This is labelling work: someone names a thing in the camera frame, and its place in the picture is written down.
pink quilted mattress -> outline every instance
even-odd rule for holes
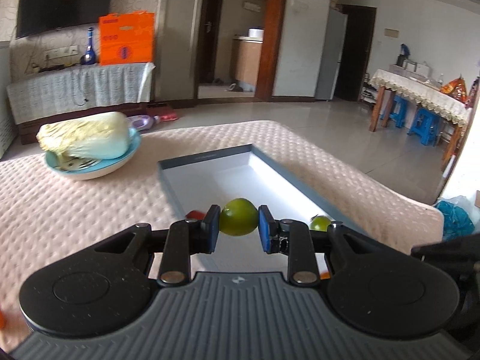
[[[51,173],[42,155],[6,161],[0,163],[0,308],[7,326],[0,331],[0,346],[11,350],[28,335],[18,291],[35,270],[137,222],[162,229],[178,220],[159,185],[157,161],[248,143],[313,187],[372,237],[399,251],[409,253],[413,245],[442,237],[438,210],[398,195],[270,121],[143,135],[131,161],[90,181],[69,181]]]

doorway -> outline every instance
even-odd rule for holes
[[[334,93],[342,100],[359,99],[374,38],[376,11],[373,7],[342,5],[342,13],[348,15],[348,19]]]
[[[215,75],[215,59],[217,57],[218,30],[222,0],[204,0],[200,19],[198,38],[198,81],[200,84],[212,83]]]
[[[270,100],[285,1],[203,0],[196,98]]]

orange bag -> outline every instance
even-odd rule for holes
[[[100,17],[100,64],[152,62],[154,16],[137,11]]]
[[[450,81],[448,84],[443,85],[440,88],[440,92],[453,97],[455,100],[458,100],[461,103],[467,102],[467,87],[462,76]]]

tv cabinet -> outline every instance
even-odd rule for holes
[[[38,73],[7,87],[22,144],[35,143],[40,127],[118,111],[146,114],[152,63],[75,66]]]

blue plastic bag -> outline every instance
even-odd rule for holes
[[[457,237],[472,234],[475,225],[469,214],[457,203],[448,200],[440,200],[435,207],[441,211],[443,221],[443,240],[448,241]]]

